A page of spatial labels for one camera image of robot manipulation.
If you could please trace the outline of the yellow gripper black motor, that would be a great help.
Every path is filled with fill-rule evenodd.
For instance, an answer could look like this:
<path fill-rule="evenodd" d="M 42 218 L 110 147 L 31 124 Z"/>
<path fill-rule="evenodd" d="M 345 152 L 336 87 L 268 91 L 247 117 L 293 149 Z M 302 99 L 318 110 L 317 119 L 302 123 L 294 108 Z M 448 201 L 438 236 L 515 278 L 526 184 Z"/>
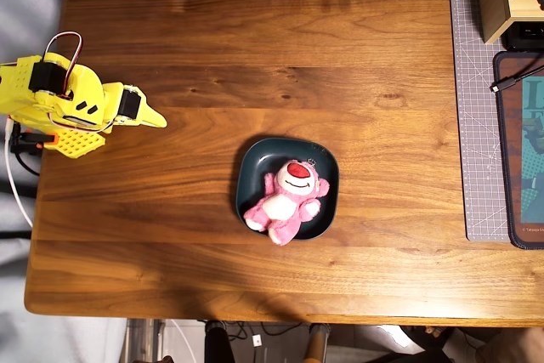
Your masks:
<path fill-rule="evenodd" d="M 121 82 L 106 83 L 105 116 L 107 123 L 112 122 L 114 127 L 148 127 L 164 128 L 167 120 L 159 112 L 152 109 L 146 96 L 135 86 Z"/>

